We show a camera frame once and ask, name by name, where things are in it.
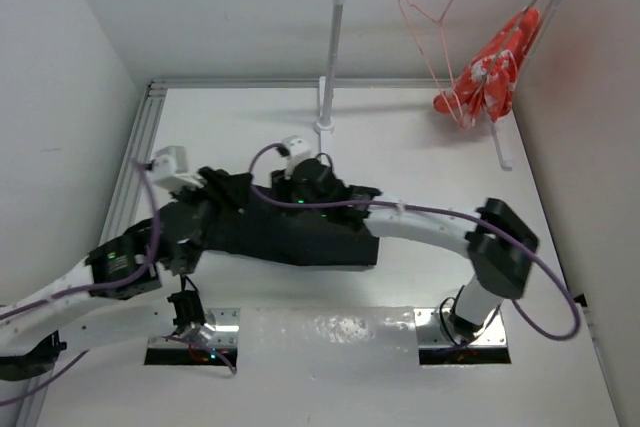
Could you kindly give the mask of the black trousers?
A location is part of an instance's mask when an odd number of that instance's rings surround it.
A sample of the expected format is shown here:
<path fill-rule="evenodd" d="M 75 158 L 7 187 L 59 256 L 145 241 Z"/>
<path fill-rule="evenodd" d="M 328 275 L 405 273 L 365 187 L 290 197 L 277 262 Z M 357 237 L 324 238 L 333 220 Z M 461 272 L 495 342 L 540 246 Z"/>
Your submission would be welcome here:
<path fill-rule="evenodd" d="M 221 251 L 282 264 L 327 267 L 335 270 L 368 269 L 378 260 L 379 239 L 365 227 L 364 206 L 359 227 L 294 227 L 283 219 L 280 209 L 309 209 L 274 200 L 269 188 L 252 184 L 250 173 L 232 175 L 222 169 L 202 167 L 198 174 L 209 186 L 220 211 L 209 237 L 208 250 Z M 356 188 L 352 200 L 371 200 L 381 191 Z"/>

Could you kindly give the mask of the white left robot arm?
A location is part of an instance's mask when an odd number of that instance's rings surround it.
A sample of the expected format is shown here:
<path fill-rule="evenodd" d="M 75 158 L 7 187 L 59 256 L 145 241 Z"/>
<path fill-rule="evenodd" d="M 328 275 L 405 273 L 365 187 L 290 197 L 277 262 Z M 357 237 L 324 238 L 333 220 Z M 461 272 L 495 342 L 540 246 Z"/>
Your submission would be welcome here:
<path fill-rule="evenodd" d="M 50 371 L 72 342 L 62 329 L 88 313 L 161 287 L 159 268 L 185 278 L 214 232 L 237 210 L 219 189 L 183 188 L 172 202 L 150 203 L 149 218 L 95 248 L 68 273 L 1 310 L 1 378 L 15 382 Z"/>

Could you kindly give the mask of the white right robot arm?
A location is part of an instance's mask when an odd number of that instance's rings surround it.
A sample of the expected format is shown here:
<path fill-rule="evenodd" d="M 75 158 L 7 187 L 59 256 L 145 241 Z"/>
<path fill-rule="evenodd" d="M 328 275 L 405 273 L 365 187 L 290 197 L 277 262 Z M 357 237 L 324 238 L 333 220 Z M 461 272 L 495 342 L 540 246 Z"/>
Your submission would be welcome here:
<path fill-rule="evenodd" d="M 345 186 L 316 157 L 289 157 L 284 170 L 292 201 L 275 205 L 318 210 L 332 220 L 354 218 L 377 238 L 416 241 L 460 254 L 474 274 L 454 300 L 449 323 L 466 343 L 484 329 L 505 300 L 524 295 L 539 239 L 503 201 L 489 198 L 478 215 L 416 205 L 377 191 Z"/>

